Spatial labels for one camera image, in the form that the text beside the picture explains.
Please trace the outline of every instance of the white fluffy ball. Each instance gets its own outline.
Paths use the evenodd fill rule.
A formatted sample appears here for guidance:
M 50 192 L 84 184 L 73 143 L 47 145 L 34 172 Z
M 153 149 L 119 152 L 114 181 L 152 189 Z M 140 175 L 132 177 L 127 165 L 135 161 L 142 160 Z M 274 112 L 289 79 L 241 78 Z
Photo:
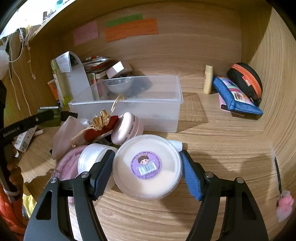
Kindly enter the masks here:
M 5 50 L 0 50 L 0 80 L 4 78 L 7 70 L 8 70 L 8 62 L 9 55 Z

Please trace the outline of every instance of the red label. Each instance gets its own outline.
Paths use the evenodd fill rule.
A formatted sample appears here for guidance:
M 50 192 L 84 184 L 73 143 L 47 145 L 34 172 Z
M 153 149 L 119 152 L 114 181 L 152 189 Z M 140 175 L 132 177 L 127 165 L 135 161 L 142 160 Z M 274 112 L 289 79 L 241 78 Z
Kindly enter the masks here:
M 252 85 L 251 82 L 245 76 L 243 76 L 242 78 L 248 86 Z

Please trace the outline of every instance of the clear plastic box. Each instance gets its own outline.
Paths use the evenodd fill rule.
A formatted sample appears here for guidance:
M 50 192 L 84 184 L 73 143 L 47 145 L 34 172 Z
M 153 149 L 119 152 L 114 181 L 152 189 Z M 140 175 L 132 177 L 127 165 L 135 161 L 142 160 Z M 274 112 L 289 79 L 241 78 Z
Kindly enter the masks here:
M 177 131 L 183 103 L 178 76 L 136 76 L 102 81 L 103 87 L 97 82 L 69 102 L 71 111 L 77 112 L 79 118 L 91 120 L 103 109 L 109 112 L 116 97 L 122 94 L 125 100 L 117 103 L 114 115 L 131 112 L 143 121 L 146 131 Z M 103 91 L 100 100 L 96 100 L 91 91 L 96 86 Z

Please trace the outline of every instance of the orange cloth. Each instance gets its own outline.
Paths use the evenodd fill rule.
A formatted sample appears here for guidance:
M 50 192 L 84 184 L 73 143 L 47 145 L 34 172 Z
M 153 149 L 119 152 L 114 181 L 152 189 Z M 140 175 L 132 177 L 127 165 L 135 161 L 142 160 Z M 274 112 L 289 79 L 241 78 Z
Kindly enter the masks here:
M 26 223 L 22 216 L 22 198 L 19 198 L 13 204 L 8 200 L 3 187 L 0 184 L 0 215 L 3 217 L 10 230 L 20 240 L 24 240 Z

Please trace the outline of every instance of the black and orange case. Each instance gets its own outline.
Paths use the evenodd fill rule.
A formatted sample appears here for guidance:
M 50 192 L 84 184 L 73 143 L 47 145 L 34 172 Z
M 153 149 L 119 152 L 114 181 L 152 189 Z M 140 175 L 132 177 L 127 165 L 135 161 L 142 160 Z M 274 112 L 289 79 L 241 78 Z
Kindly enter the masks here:
M 255 70 L 245 63 L 236 63 L 231 66 L 230 70 L 227 72 L 227 77 L 233 81 L 256 106 L 259 106 L 263 88 L 260 77 Z

